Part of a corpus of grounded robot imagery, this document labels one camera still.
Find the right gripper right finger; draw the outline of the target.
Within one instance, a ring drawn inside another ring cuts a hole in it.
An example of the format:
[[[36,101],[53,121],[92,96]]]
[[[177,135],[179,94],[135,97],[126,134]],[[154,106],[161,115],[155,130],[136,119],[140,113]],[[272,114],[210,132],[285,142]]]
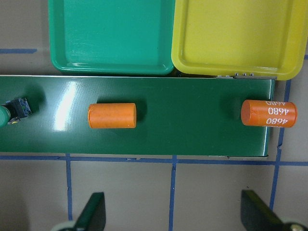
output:
[[[241,192],[241,223],[246,231],[289,230],[289,225],[283,223],[253,190]]]

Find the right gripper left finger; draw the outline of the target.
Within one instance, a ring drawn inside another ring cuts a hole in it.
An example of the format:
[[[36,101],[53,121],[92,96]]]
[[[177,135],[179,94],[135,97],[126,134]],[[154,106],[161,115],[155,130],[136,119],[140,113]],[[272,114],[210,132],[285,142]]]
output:
[[[105,197],[103,192],[91,195],[80,216],[76,220],[74,231],[103,231],[106,226]]]

